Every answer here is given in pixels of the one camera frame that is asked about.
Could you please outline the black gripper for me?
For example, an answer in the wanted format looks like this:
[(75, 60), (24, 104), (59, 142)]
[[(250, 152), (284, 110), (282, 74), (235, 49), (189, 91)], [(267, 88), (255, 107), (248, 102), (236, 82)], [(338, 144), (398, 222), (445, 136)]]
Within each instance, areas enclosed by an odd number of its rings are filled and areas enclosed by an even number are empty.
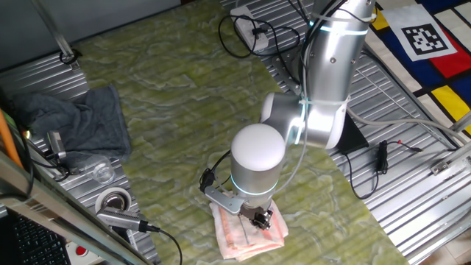
[(253, 221), (253, 225), (258, 229), (268, 230), (271, 227), (270, 220), (273, 214), (271, 210), (265, 211), (262, 207), (248, 208), (242, 205), (240, 214)]

